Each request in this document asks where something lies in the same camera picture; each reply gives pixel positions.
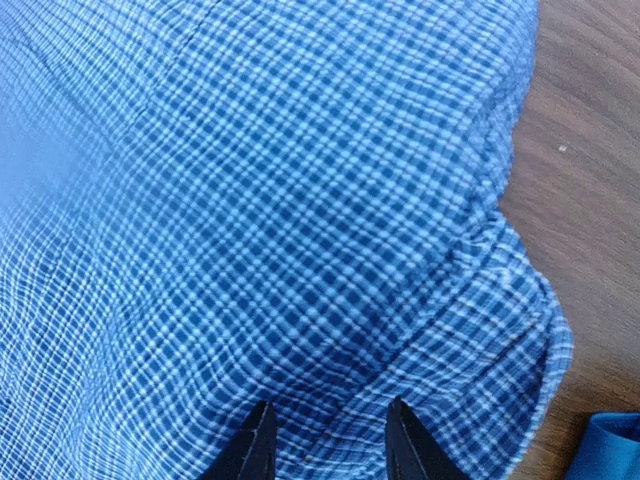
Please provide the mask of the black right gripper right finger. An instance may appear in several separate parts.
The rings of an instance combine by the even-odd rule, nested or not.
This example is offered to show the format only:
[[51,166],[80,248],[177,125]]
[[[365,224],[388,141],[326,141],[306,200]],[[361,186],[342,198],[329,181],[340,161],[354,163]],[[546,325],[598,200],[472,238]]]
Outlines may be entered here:
[[400,396],[388,406],[385,455],[389,480],[468,479]]

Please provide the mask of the blue checked button shirt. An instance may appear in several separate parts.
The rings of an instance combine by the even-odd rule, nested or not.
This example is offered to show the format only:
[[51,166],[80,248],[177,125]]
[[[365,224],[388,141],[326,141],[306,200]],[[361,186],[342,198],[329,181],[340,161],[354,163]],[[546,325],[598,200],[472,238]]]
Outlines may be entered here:
[[1,475],[381,479],[403,398],[473,479],[572,334],[499,201],[534,1],[5,1]]

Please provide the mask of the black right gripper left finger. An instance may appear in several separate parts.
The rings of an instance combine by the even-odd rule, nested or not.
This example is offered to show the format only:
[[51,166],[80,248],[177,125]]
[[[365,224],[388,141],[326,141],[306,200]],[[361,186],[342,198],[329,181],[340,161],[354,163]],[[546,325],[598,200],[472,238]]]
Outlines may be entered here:
[[258,402],[200,480],[274,480],[277,417],[268,401]]

